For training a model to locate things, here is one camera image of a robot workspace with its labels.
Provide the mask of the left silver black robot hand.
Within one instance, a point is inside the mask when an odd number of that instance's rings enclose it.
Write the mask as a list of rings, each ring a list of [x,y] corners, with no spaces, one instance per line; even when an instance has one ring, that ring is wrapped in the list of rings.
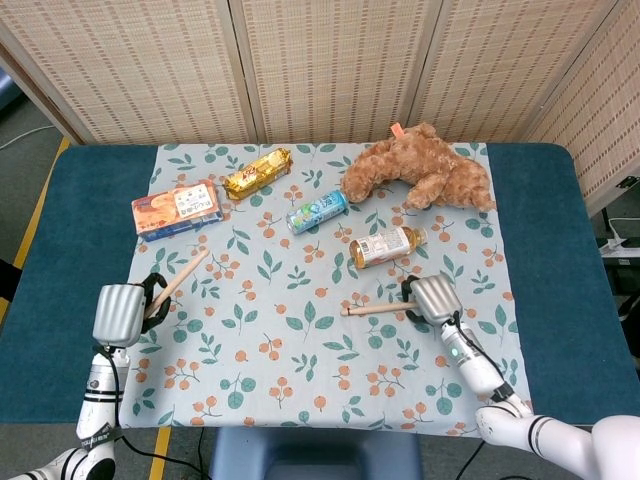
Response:
[[[149,274],[141,283],[105,285],[100,291],[93,327],[93,338],[101,345],[127,348],[142,334],[160,325],[171,305],[165,299],[153,315],[145,314],[152,305],[154,288],[168,286],[159,273]]]

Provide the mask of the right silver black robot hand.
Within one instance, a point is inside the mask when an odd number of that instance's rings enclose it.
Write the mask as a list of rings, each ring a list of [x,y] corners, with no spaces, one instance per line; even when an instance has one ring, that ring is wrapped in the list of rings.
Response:
[[[443,274],[418,278],[409,276],[401,284],[402,301],[412,300],[414,307],[405,310],[414,323],[440,327],[460,319],[463,307],[451,283]]]

